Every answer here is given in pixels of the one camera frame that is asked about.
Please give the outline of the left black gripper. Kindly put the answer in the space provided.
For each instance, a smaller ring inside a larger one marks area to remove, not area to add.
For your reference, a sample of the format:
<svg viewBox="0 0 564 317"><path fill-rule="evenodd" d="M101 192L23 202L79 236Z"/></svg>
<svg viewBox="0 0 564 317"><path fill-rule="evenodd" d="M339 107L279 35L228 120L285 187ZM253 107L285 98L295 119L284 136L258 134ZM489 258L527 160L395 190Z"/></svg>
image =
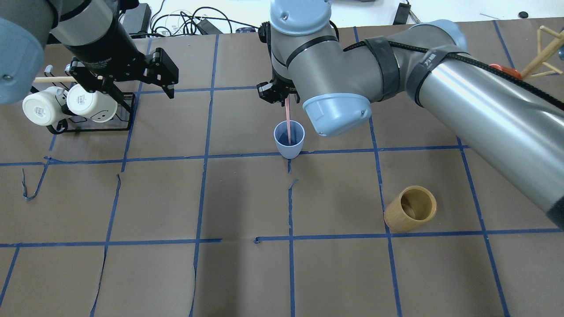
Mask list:
<svg viewBox="0 0 564 317"><path fill-rule="evenodd" d="M169 99L174 98L174 86L179 81L179 69L163 48L150 54L139 52L132 44L96 48L92 45L66 45L76 58L66 71L87 92L100 92L110 96L125 110L134 108L135 95L122 92L115 82L141 81L158 85Z"/></svg>

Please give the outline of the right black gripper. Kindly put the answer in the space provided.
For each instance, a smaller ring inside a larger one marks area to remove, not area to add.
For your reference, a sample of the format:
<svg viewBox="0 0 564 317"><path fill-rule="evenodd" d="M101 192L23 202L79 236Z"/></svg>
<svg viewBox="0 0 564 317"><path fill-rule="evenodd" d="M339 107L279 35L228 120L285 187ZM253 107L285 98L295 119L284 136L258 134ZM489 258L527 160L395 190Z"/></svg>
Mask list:
<svg viewBox="0 0 564 317"><path fill-rule="evenodd" d="M294 82L280 77L275 77L269 82L261 82L257 84L256 90L260 99L271 104L284 104L286 98L290 95L294 95L296 103L300 103L301 101Z"/></svg>

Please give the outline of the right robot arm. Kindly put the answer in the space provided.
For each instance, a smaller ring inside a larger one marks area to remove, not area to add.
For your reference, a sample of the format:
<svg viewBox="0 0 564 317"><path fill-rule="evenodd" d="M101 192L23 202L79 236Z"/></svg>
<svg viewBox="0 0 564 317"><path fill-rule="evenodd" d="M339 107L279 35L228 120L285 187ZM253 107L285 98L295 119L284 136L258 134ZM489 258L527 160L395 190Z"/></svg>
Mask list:
<svg viewBox="0 0 564 317"><path fill-rule="evenodd" d="M258 29L272 80L269 103L296 94L317 134L333 137L368 121L371 104L400 92L427 109L563 227L563 103L475 60L449 20L415 24L343 48L330 0L272 0Z"/></svg>

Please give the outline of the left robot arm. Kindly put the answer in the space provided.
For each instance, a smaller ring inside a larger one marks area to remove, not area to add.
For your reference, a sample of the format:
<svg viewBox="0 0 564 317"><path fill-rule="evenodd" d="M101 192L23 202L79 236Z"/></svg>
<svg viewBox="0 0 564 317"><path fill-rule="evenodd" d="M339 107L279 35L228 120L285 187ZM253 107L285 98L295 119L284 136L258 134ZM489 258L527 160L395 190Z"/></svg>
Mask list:
<svg viewBox="0 0 564 317"><path fill-rule="evenodd" d="M78 61L72 77L87 92L122 101L116 82L161 87L169 98L179 70L162 48L141 53L104 0L3 0L0 3L0 102L22 100L45 62L50 35Z"/></svg>

